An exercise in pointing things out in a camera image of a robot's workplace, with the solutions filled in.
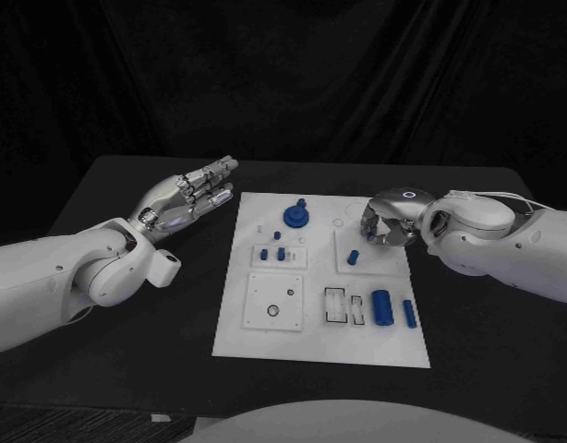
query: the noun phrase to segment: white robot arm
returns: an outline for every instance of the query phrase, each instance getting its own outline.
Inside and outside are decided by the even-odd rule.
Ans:
[[[515,213],[493,198],[516,198],[529,212]],[[428,253],[469,276],[497,281],[567,303],[567,211],[509,193],[450,191],[440,199],[412,188],[392,188],[369,201],[360,234],[376,245],[405,246],[421,232]],[[388,233],[378,234],[378,221]]]
[[[232,198],[232,185],[217,184],[236,166],[225,157],[166,178],[127,220],[0,246],[0,352],[69,324],[93,305],[119,304],[144,280],[158,288],[170,284],[180,261],[154,244]]]

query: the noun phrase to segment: robotic hand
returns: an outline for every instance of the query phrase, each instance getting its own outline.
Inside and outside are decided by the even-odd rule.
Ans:
[[[144,280],[158,288],[170,284],[180,261],[154,244],[232,198],[232,185],[219,183],[236,166],[223,157],[167,177],[127,221],[0,246],[0,352],[72,323],[86,308],[119,304]]]
[[[483,196],[519,199],[529,212],[515,213]],[[379,220],[385,234],[378,234]],[[440,199],[408,187],[381,192],[369,200],[360,234],[375,245],[407,246],[420,232],[428,254],[456,272],[487,274],[567,303],[567,211],[503,192],[450,191]]]

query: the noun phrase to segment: white board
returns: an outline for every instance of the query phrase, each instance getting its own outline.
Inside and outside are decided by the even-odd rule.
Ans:
[[[284,210],[295,205],[298,198],[306,200],[310,221],[303,228],[293,229],[284,224]],[[242,193],[213,356],[430,367],[404,249],[369,245],[357,232],[368,201],[356,197]],[[275,231],[281,233],[280,240],[274,239]],[[284,261],[277,260],[280,247],[285,251],[304,248],[300,264],[291,266],[285,261],[288,256]],[[355,247],[359,259],[350,266],[347,255]],[[268,250],[267,266],[259,263],[258,256],[264,248]],[[274,274],[287,274],[288,279],[300,278],[298,298],[288,296],[285,299],[280,289],[293,280],[282,277],[272,283],[272,279],[280,279]],[[256,288],[249,283],[252,276],[262,282]],[[326,288],[343,288],[347,309],[352,309],[352,296],[362,297],[356,310],[360,309],[366,320],[363,326],[355,326],[350,321],[326,323]],[[255,298],[255,289],[265,298]],[[383,327],[373,323],[370,303],[370,293],[381,289],[389,292],[394,313],[394,325]],[[418,323],[414,329],[407,327],[404,300],[412,302]],[[298,318],[294,308],[298,303],[301,322],[291,323]],[[271,305],[278,307],[275,317],[267,314]],[[281,322],[274,322],[272,318],[282,315]],[[259,318],[256,327],[254,317]]]

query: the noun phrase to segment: black backdrop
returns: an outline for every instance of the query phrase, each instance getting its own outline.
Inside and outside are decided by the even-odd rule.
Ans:
[[[567,209],[567,3],[0,2],[0,244],[105,153],[508,166]]]

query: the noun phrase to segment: black table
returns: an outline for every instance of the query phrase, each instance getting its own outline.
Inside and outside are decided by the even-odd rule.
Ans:
[[[125,218],[160,180],[207,162],[99,158],[50,234]],[[503,168],[241,162],[232,182],[236,193],[370,196],[412,185],[531,198]],[[125,303],[0,353],[0,402],[228,417],[290,401],[394,401],[567,435],[567,305],[457,274],[422,241],[407,255],[431,369],[212,357],[238,202],[161,244],[183,263],[167,288],[145,283]]]

